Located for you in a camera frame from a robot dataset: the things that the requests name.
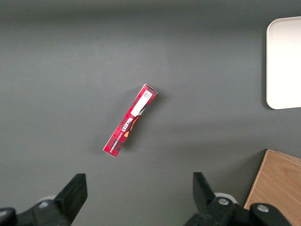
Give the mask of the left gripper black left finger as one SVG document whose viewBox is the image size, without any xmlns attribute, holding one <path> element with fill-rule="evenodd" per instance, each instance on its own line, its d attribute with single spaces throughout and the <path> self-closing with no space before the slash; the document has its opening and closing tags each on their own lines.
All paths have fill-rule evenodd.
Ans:
<svg viewBox="0 0 301 226">
<path fill-rule="evenodd" d="M 28 210 L 0 209 L 2 226 L 70 226 L 87 199 L 85 173 L 76 174 L 55 197 L 42 198 Z"/>
</svg>

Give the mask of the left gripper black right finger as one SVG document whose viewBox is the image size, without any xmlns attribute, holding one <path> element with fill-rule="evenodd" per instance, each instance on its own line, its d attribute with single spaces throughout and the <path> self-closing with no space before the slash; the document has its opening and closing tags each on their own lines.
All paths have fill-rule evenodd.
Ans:
<svg viewBox="0 0 301 226">
<path fill-rule="evenodd" d="M 274 206 L 254 203 L 249 210 L 225 196 L 216 196 L 201 172 L 193 173 L 193 199 L 198 213 L 187 226 L 290 226 L 287 218 Z"/>
</svg>

